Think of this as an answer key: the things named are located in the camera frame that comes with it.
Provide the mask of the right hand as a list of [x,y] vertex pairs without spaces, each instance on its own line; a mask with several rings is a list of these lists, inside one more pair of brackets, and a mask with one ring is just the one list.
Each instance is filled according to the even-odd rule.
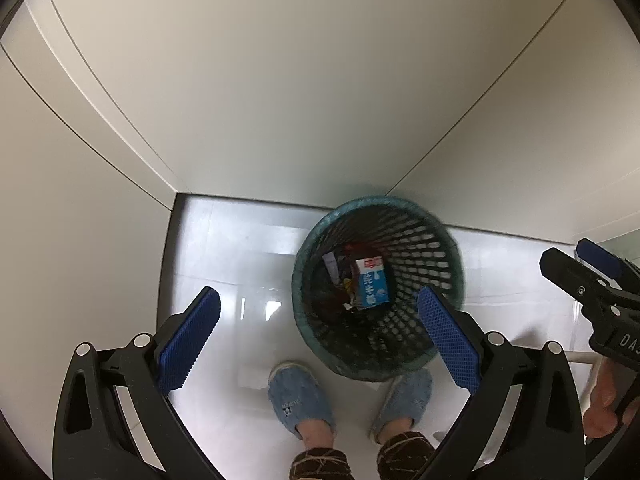
[[620,364],[606,359],[603,361],[596,384],[590,393],[589,408],[586,409],[582,423],[584,433],[589,439],[599,439],[612,434],[621,422],[629,426],[638,412],[639,399],[634,399],[626,408],[622,417],[615,414],[613,403],[617,398],[616,376],[624,369]]

